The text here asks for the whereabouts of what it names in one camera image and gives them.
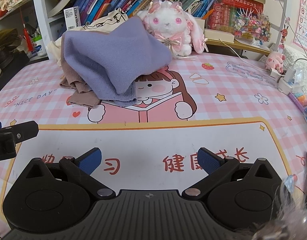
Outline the purple and brown knit sweater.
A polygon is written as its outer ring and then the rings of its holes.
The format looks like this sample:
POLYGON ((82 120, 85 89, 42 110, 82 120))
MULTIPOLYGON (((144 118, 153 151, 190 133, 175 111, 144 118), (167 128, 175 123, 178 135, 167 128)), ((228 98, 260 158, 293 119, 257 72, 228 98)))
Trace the purple and brown knit sweater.
POLYGON ((66 31, 62 59, 100 100, 124 107, 136 103, 136 79, 167 66, 170 49, 149 34, 134 16, 108 34, 99 31, 66 31))

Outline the pink checkered desk mat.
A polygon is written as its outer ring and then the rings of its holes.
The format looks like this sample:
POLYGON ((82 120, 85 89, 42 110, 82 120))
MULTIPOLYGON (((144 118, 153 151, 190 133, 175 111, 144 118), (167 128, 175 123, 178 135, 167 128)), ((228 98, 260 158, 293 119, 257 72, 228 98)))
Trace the pink checkered desk mat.
POLYGON ((3 126, 34 120, 37 137, 17 146, 17 157, 0 161, 0 236, 10 230, 3 199, 31 158, 47 163, 102 152, 93 172, 114 191, 184 190, 204 177, 197 151, 251 163, 269 160, 285 178, 294 175, 305 191, 307 123, 256 61, 202 54, 173 61, 137 82, 131 107, 102 102, 95 109, 71 105, 63 71, 47 60, 23 68, 0 92, 3 126))

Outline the red tassel ornament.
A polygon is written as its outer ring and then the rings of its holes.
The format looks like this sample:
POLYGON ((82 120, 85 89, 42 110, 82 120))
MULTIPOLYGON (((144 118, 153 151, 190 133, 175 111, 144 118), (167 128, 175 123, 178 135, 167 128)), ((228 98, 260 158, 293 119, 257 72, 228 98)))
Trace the red tassel ornament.
POLYGON ((28 46, 28 50, 30 52, 33 52, 34 51, 34 47, 32 45, 32 42, 31 42, 31 38, 29 36, 29 33, 25 27, 25 22, 24 22, 24 19, 23 19, 23 15, 22 15, 22 10, 21 10, 21 7, 19 7, 19 11, 20 11, 20 15, 21 15, 21 20, 22 20, 22 25, 23 25, 23 34, 24 34, 24 38, 26 40, 26 44, 28 46))

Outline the olive brown garment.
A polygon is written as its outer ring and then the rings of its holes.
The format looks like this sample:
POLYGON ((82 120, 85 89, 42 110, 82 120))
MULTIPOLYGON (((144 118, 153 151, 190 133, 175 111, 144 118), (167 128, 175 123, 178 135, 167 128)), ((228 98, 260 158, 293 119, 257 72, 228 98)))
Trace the olive brown garment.
POLYGON ((0 50, 11 45, 18 37, 17 29, 0 30, 0 50))

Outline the purple pen bundle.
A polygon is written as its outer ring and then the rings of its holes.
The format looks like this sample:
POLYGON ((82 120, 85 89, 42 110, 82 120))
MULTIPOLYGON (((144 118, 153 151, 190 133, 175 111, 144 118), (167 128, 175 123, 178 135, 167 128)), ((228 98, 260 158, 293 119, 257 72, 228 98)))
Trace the purple pen bundle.
POLYGON ((288 94, 288 97, 291 99, 291 101, 296 105, 296 107, 301 111, 301 113, 307 113, 307 106, 304 107, 300 101, 296 98, 296 96, 292 93, 288 94))

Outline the white power strip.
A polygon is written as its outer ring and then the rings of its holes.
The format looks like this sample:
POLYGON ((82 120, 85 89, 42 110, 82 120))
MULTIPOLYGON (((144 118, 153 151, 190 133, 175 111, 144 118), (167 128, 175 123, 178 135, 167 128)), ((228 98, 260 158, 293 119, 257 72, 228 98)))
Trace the white power strip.
POLYGON ((288 68, 285 75, 278 73, 276 69, 271 68, 269 71, 270 77, 273 77, 278 83, 278 90, 285 95, 290 94, 293 90, 295 74, 295 68, 288 68))

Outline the small pink pig plush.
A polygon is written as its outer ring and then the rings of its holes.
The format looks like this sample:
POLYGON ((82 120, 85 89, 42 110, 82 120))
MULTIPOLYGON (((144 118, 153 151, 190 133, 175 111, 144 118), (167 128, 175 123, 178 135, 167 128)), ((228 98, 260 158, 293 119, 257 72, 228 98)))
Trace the small pink pig plush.
POLYGON ((271 52, 265 62, 265 67, 267 70, 275 69, 280 74, 283 73, 283 64, 285 60, 285 55, 276 51, 271 52))

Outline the white box with barcode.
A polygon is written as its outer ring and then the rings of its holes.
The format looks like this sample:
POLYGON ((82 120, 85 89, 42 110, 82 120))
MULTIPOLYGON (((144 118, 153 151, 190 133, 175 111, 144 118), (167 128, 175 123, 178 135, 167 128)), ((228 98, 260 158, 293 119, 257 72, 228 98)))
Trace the white box with barcode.
POLYGON ((63 12, 67 30, 71 30, 81 26, 80 12, 78 6, 64 9, 63 12))

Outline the cream printed t-shirt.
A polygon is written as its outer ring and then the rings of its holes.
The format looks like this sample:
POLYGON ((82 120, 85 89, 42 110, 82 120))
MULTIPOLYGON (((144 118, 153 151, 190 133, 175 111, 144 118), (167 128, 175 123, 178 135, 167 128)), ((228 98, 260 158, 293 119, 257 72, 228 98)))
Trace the cream printed t-shirt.
MULTIPOLYGON (((72 31, 98 31, 108 34, 127 20, 127 14, 118 8, 111 11, 107 16, 98 18, 89 25, 73 28, 72 31)), ((47 53, 53 56, 58 66, 61 66, 62 36, 56 41, 50 41, 46 46, 47 53)))

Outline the pink white bunny plush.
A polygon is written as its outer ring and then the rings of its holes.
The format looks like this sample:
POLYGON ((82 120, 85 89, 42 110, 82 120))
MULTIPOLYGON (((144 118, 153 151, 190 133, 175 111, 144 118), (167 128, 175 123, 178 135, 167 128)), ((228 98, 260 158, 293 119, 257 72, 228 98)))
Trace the pink white bunny plush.
POLYGON ((181 3, 152 0, 147 10, 137 13, 145 29, 167 46, 173 57, 190 57, 207 50, 206 38, 196 19, 185 12, 181 3))

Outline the colourful bead ornament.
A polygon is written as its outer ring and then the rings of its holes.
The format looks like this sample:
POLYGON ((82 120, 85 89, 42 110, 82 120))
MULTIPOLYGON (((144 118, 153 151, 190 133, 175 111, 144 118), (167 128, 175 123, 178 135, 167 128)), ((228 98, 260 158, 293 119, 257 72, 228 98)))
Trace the colourful bead ornament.
POLYGON ((234 18, 235 38, 251 38, 253 44, 263 45, 271 39, 269 17, 258 9, 240 8, 234 18))

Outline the row of colourful books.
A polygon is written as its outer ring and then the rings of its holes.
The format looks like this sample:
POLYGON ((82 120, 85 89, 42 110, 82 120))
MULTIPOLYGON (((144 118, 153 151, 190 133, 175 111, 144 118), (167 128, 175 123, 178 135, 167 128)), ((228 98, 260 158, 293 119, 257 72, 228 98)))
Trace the row of colourful books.
MULTIPOLYGON (((245 10, 250 17, 256 17, 264 10, 266 0, 159 0, 179 2, 182 9, 204 21, 205 28, 232 33, 237 15, 245 10)), ((121 9, 128 16, 149 9, 152 0, 75 0, 81 24, 91 23, 110 12, 121 9)))

